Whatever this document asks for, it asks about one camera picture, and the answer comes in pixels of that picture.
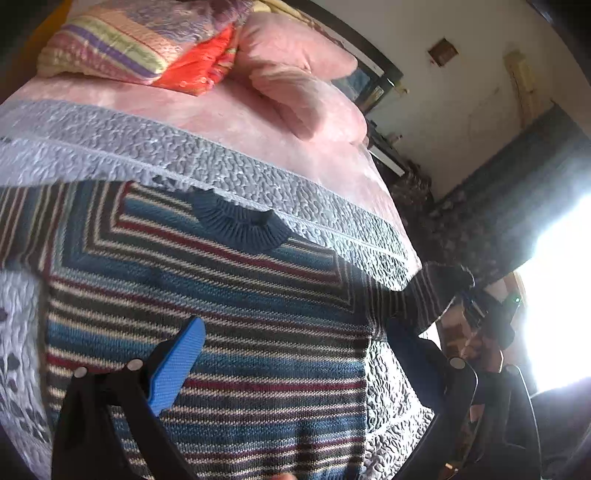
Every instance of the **wall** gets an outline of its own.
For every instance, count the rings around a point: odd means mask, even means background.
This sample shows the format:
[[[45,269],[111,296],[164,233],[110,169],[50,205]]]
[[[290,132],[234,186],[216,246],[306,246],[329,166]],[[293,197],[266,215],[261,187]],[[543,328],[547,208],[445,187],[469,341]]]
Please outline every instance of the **wall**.
[[[440,197],[519,133],[503,56],[518,48],[545,106],[557,101],[591,133],[591,87],[566,46],[524,0],[315,0],[384,52],[410,93],[391,93],[370,117],[433,178]],[[427,50],[441,38],[460,53],[440,68]]]

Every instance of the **orange pillow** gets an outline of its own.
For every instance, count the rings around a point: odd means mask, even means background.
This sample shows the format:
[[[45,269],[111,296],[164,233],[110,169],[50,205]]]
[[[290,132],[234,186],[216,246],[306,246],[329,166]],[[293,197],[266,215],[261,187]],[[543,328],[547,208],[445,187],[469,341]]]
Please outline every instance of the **orange pillow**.
[[[251,8],[250,0],[107,1],[63,25],[39,54],[37,71],[151,85],[197,43],[246,20]]]
[[[248,76],[266,63],[299,67],[321,80],[351,75],[357,59],[312,28],[286,15],[256,12],[240,33],[236,68]]]
[[[196,45],[166,69],[152,86],[201,95],[228,74],[236,56],[238,35],[233,25]]]
[[[268,65],[254,70],[250,79],[276,102],[282,119],[302,140],[360,144],[367,134],[363,114],[344,93],[298,67]]]

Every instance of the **sweater collar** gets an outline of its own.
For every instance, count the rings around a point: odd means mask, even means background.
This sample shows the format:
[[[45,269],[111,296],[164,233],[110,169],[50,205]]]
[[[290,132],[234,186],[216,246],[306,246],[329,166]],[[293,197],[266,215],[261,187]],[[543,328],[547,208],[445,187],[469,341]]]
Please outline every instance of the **sweater collar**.
[[[193,214],[214,240],[257,255],[277,248],[293,236],[273,210],[260,212],[228,202],[212,190],[189,191]]]

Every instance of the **striped sweater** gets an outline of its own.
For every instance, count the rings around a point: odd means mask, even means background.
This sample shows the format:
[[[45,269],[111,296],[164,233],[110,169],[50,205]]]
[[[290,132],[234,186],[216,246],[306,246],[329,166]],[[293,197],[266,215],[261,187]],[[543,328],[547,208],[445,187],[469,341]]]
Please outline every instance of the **striped sweater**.
[[[188,319],[207,339],[160,419],[201,478],[354,478],[365,441],[364,357],[397,315],[421,330],[463,280],[428,265],[403,292],[211,191],[82,181],[0,189],[0,267],[47,283],[47,389],[146,358]],[[149,475],[126,423],[130,463]]]

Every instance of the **window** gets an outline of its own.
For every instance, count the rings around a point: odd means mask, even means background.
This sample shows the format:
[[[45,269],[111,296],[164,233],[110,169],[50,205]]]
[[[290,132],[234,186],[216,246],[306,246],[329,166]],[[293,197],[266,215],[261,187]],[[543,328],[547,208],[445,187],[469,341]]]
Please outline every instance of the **window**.
[[[591,376],[591,196],[540,237],[534,256],[517,271],[539,391]]]

